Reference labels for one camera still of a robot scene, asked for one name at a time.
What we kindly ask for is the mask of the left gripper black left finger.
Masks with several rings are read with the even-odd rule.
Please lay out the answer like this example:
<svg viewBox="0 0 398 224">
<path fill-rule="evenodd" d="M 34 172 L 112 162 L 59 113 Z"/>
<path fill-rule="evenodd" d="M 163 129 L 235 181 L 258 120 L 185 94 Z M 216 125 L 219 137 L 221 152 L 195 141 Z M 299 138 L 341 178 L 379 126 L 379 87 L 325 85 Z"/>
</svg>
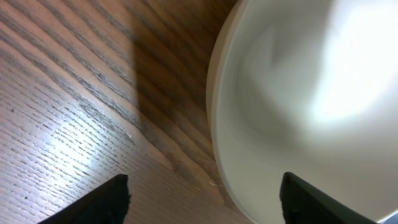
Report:
<svg viewBox="0 0 398 224">
<path fill-rule="evenodd" d="M 131 199 L 127 182 L 118 174 L 40 224 L 122 224 Z"/>
</svg>

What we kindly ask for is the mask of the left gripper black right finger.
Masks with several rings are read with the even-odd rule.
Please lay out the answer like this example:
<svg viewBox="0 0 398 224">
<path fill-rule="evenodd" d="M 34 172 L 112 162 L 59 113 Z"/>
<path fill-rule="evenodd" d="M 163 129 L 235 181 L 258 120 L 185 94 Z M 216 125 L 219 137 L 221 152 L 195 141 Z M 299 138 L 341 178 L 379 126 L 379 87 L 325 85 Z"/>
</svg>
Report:
<svg viewBox="0 0 398 224">
<path fill-rule="evenodd" d="M 291 172 L 283 176 L 279 198 L 286 224 L 376 224 Z"/>
</svg>

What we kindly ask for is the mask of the cream beige bowl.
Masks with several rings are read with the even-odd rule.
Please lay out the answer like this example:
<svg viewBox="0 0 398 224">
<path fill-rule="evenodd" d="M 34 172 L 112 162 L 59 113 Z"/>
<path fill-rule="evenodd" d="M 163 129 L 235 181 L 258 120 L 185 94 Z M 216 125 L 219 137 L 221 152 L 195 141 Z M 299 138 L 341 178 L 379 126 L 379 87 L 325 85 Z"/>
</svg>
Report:
<svg viewBox="0 0 398 224">
<path fill-rule="evenodd" d="M 397 213 L 397 0 L 238 1 L 206 108 L 228 193 L 282 223 L 286 172 L 375 222 Z"/>
</svg>

